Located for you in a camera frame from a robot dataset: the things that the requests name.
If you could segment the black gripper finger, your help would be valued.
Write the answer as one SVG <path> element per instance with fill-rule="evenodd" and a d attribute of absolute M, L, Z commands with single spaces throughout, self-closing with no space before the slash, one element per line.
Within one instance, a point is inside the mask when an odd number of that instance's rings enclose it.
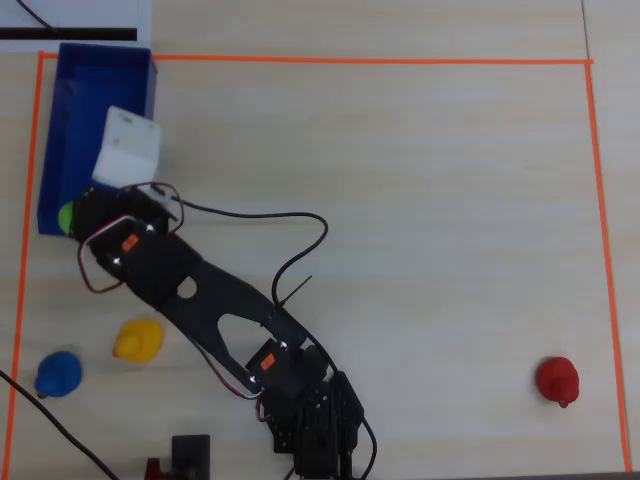
<path fill-rule="evenodd" d="M 69 236 L 73 239 L 86 239 L 95 231 L 96 190 L 88 188 L 72 202 L 72 216 Z"/>

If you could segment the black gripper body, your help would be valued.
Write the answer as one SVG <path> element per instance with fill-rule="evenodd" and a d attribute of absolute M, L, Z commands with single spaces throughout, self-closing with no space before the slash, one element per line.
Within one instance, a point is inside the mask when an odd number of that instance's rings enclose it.
<path fill-rule="evenodd" d="M 87 235 L 122 216 L 143 220 L 161 233 L 169 231 L 170 220 L 178 220 L 164 205 L 139 188 L 115 190 L 96 187 L 87 192 Z"/>

